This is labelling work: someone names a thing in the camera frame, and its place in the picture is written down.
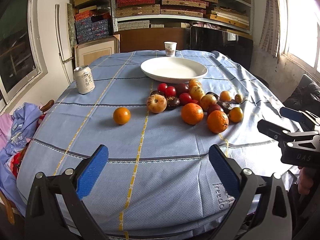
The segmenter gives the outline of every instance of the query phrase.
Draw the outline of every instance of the can lid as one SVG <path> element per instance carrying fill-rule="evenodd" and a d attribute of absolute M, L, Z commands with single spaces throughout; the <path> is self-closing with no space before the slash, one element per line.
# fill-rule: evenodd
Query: can lid
<path fill-rule="evenodd" d="M 84 70 L 88 65 L 83 65 L 83 66 L 80 66 L 80 67 L 76 67 L 74 72 L 77 72 L 77 71 L 81 71 L 81 70 Z"/>

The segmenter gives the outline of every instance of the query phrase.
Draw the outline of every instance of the tablecloth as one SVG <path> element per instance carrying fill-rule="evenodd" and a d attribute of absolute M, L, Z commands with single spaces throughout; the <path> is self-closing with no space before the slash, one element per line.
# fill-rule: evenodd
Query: tablecloth
<path fill-rule="evenodd" d="M 159 82 L 146 77 L 140 65 L 164 56 L 164 51 L 103 56 L 90 65 L 92 92 L 80 95 L 72 82 L 46 115 L 23 159 L 17 186 L 25 200 L 37 172 L 61 174 L 104 144 L 108 163 L 83 199 L 100 227 L 114 238 L 181 240 L 216 227 L 234 201 L 208 160 L 211 145 L 218 144 L 257 175 L 286 173 L 291 166 L 281 163 L 277 142 L 260 134 L 257 122 L 265 119 L 291 131 L 299 125 L 279 115 L 282 104 L 268 88 L 216 51 L 177 51 L 176 57 L 208 68 L 201 80 L 205 92 L 229 90 L 244 96 L 243 103 L 233 104 L 244 112 L 241 123 L 215 135 L 206 118 L 195 126 L 184 123 L 181 108 L 148 112 L 146 99 Z M 130 122 L 123 126 L 112 119 L 120 106 L 131 111 Z M 59 202 L 67 224 L 75 230 L 61 198 Z"/>

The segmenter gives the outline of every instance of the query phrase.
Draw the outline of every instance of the curtain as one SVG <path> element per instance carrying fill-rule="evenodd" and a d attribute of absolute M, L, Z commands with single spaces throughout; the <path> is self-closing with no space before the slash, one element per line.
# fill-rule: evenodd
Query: curtain
<path fill-rule="evenodd" d="M 278 0 L 267 0 L 266 13 L 259 47 L 277 57 L 280 40 L 280 14 Z"/>

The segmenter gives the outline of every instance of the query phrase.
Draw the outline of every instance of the person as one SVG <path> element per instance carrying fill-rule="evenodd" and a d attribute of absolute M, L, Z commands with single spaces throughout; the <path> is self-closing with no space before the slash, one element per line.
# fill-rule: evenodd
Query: person
<path fill-rule="evenodd" d="M 313 180 L 306 174 L 306 168 L 298 167 L 300 169 L 298 192 L 301 195 L 308 195 L 313 185 Z"/>

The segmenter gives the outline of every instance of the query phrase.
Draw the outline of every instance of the wooden chair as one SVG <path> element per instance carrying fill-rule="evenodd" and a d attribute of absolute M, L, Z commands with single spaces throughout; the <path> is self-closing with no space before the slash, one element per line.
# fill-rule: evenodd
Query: wooden chair
<path fill-rule="evenodd" d="M 48 111 L 54 104 L 54 100 L 50 100 L 46 105 L 44 105 L 43 107 L 41 107 L 41 111 L 44 114 L 46 111 Z M 21 154 L 18 158 L 19 164 L 17 166 L 17 170 L 19 171 L 22 159 L 27 151 L 29 143 L 26 144 L 26 146 L 24 147 L 24 149 L 21 151 Z M 7 212 L 7 218 L 10 224 L 14 225 L 14 214 L 13 214 L 13 208 L 17 208 L 16 205 L 9 199 L 6 198 L 6 196 L 1 192 L 0 190 L 0 198 L 2 200 L 2 202 L 4 203 L 5 206 L 5 210 Z"/>

